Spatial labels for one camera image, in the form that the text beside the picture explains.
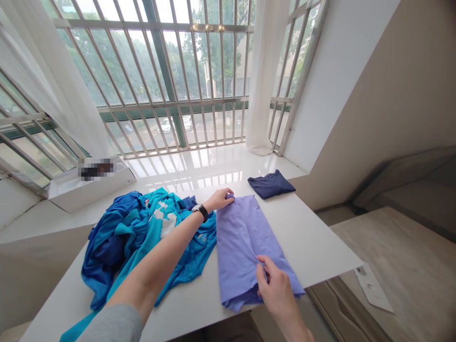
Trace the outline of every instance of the lavender shirt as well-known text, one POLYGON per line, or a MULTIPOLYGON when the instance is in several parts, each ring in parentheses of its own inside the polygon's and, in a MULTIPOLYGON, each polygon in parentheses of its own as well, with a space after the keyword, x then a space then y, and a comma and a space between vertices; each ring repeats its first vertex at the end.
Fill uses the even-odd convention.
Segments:
POLYGON ((269 256, 288 274, 296 298, 305 293, 254 195, 236 197, 217 210, 217 246, 220 297, 226 308, 239 312, 244 304, 263 302, 257 294, 257 255, 269 256))

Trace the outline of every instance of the white curtain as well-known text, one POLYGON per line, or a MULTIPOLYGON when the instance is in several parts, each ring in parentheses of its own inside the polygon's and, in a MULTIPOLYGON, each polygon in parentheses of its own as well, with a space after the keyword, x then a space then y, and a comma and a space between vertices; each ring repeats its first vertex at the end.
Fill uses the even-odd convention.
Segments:
POLYGON ((39 0, 0 0, 0 67, 93 157, 113 155, 92 97, 39 0))
POLYGON ((290 0, 258 0, 256 3, 246 143, 250 152, 267 155, 272 152, 267 136, 269 104, 288 23, 290 0))

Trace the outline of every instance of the white car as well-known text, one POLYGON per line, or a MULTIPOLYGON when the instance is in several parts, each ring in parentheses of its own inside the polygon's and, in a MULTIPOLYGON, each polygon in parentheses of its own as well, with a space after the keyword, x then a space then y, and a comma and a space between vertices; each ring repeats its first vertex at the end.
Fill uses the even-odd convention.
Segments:
MULTIPOLYGON (((184 127, 185 127, 185 130, 186 131, 190 131, 192 130, 193 128, 193 125, 191 123, 191 118, 190 116, 184 116, 183 117, 183 120, 184 120, 184 127)), ((168 118, 164 119, 162 122, 161 122, 161 129, 163 130, 163 133, 169 133, 171 132, 171 125, 170 125, 170 121, 168 118)))

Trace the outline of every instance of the hand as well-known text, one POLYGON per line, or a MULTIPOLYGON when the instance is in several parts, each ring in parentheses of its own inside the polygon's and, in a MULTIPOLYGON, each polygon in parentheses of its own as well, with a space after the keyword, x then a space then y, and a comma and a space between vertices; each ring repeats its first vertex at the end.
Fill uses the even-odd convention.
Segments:
POLYGON ((228 204, 234 202, 234 198, 225 199, 225 196, 230 193, 234 195, 233 190, 230 188, 224 188, 217 190, 214 194, 203 203, 204 207, 210 213, 213 210, 222 209, 226 207, 228 204))
POLYGON ((306 328, 291 289, 290 277, 268 256, 257 256, 265 264, 256 265, 258 294, 263 298, 266 308, 279 325, 287 341, 313 341, 306 328))

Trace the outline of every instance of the watch face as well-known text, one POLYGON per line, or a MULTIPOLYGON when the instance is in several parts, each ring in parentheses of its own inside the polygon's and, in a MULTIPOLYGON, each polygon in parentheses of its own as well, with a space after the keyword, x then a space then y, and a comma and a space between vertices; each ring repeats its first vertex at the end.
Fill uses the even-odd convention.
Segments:
POLYGON ((200 207, 202 206, 202 204, 197 204, 196 206, 194 206, 191 211, 197 211, 200 209, 200 207))

